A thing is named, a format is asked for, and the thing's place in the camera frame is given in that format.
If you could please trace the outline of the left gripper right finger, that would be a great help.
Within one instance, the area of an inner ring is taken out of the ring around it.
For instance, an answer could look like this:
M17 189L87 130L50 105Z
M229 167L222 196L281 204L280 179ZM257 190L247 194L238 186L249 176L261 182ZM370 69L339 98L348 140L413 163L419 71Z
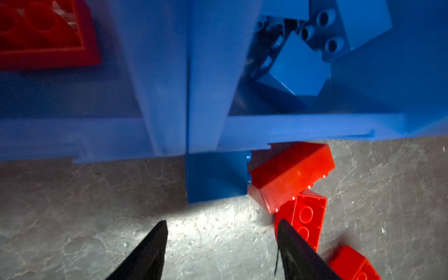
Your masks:
M277 227L277 244L286 280L340 280L286 220Z

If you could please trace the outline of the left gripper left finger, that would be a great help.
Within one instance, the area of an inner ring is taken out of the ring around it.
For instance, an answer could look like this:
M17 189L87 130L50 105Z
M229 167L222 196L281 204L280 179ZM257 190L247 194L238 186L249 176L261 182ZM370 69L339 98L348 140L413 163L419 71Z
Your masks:
M161 220L107 280L161 280L168 226Z

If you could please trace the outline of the blue three-compartment bin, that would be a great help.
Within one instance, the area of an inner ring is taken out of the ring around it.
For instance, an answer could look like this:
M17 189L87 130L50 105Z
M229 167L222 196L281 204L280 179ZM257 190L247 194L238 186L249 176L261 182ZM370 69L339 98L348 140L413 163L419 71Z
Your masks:
M274 1L85 1L101 63L1 70L1 159L79 162L448 132L448 3L386 1L392 28L330 64L310 107L248 80Z

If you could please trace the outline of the blue legos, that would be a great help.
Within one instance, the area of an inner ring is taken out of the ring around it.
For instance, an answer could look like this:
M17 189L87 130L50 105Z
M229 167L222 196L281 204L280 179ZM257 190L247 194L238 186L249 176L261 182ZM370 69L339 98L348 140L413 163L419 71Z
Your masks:
M274 1L257 35L259 93L310 107L330 79L330 64L392 28L386 1Z

